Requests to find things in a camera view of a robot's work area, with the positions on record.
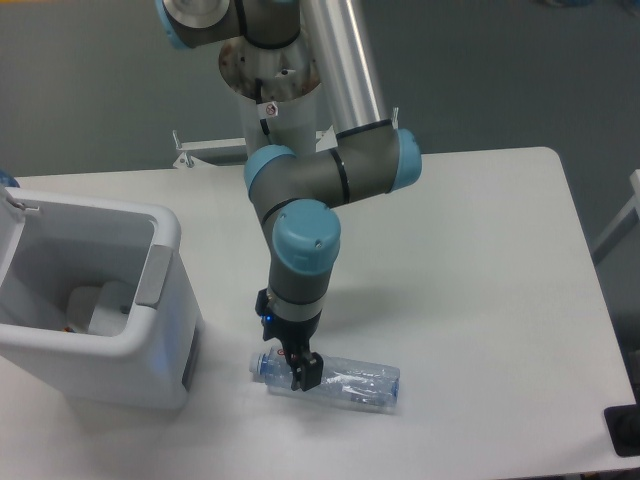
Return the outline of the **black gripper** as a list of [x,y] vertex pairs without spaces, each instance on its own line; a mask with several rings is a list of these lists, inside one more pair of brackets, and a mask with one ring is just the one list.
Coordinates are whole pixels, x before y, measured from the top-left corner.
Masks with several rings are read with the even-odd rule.
[[310,352],[310,339],[317,330],[320,314],[302,321],[292,321],[278,315],[272,308],[274,302],[268,298],[267,290],[257,294],[255,311],[263,328],[262,339],[277,339],[270,346],[270,356],[292,357],[293,379],[291,389],[306,392],[317,387],[322,380],[324,360],[317,352]]

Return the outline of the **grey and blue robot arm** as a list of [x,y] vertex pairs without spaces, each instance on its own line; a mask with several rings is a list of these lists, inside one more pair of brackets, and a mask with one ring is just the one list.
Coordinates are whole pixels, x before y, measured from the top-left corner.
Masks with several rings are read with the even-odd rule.
[[414,136],[381,93],[358,1],[160,1],[170,42],[220,44],[244,104],[244,181],[270,252],[256,312],[281,342],[292,386],[321,380],[315,333],[340,247],[336,208],[416,182]]

